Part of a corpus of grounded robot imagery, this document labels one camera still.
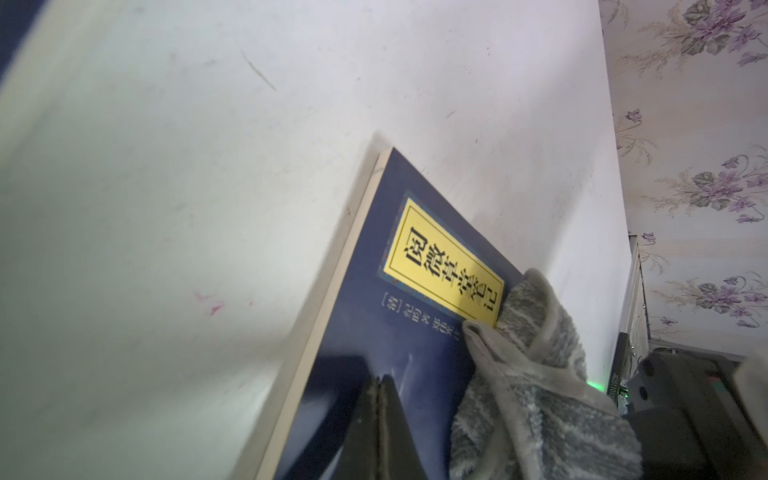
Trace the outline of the grey striped cleaning cloth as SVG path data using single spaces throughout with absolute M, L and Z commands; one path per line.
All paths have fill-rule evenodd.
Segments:
M 465 321 L 475 372 L 454 416 L 452 479 L 639 479 L 641 444 L 587 382 L 572 318 L 546 277 L 525 272 L 495 326 Z

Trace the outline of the blue book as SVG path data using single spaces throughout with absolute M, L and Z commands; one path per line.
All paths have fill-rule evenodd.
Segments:
M 1 0 L 1 79 L 4 79 L 10 70 L 15 54 L 46 3 L 46 0 Z
M 426 479 L 446 478 L 474 372 L 462 325 L 494 325 L 521 278 L 402 153 L 383 152 L 257 477 L 332 479 L 365 381 L 390 375 Z

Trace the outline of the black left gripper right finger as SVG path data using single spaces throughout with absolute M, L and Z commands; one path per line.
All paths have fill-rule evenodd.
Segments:
M 378 478 L 425 480 L 426 472 L 408 426 L 394 379 L 385 375 L 378 390 Z

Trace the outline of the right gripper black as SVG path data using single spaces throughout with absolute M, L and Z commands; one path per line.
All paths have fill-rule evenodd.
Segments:
M 644 479 L 765 479 L 767 444 L 737 392 L 735 364 L 655 350 L 629 380 L 624 416 L 642 447 Z

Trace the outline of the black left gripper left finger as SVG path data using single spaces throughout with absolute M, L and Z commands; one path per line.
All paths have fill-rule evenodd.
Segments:
M 373 480 L 378 476 L 379 379 L 369 377 L 358 396 L 333 480 Z

